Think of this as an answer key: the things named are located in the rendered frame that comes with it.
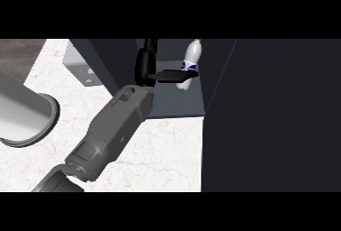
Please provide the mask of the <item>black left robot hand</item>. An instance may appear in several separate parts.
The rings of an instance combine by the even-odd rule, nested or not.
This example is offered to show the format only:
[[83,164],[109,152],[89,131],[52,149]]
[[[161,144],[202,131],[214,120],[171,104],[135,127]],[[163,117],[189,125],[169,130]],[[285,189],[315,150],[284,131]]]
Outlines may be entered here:
[[197,70],[164,69],[157,72],[157,43],[158,39],[146,39],[139,49],[135,64],[135,81],[142,87],[160,83],[183,83],[198,76]]

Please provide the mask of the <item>dark grey cabinet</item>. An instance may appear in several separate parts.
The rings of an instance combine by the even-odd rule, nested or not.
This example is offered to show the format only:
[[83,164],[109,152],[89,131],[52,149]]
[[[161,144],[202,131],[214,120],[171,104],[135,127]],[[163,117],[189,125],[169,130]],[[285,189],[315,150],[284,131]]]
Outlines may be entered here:
[[[200,76],[188,90],[174,83],[157,83],[151,118],[205,116],[214,90],[225,73],[235,39],[204,39],[198,61]],[[157,42],[157,71],[179,69],[192,39],[160,39]],[[111,95],[135,83],[135,61],[143,39],[73,39],[95,76]]]

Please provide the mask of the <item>dark grey cabinet door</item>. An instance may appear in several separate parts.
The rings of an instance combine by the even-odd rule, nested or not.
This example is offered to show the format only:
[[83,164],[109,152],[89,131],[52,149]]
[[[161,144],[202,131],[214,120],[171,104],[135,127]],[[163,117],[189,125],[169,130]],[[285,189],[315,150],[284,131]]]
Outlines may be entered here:
[[204,119],[207,191],[341,191],[341,40],[241,40]]

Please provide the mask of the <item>white bottle with blue label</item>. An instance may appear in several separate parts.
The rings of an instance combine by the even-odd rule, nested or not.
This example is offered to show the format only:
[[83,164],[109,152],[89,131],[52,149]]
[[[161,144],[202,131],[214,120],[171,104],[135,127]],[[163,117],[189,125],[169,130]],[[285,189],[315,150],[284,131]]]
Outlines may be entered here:
[[[186,48],[185,61],[182,64],[183,71],[197,70],[201,53],[202,53],[201,39],[195,39]],[[177,88],[182,90],[188,90],[191,87],[191,82],[192,79],[188,79],[183,83],[177,83],[176,84]]]

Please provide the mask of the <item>grey metal cylinder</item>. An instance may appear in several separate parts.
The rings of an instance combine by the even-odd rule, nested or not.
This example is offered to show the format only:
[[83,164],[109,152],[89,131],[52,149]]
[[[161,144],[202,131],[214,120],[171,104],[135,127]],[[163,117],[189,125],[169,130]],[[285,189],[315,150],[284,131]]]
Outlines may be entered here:
[[15,148],[40,142],[61,116],[61,104],[0,71],[0,142]]

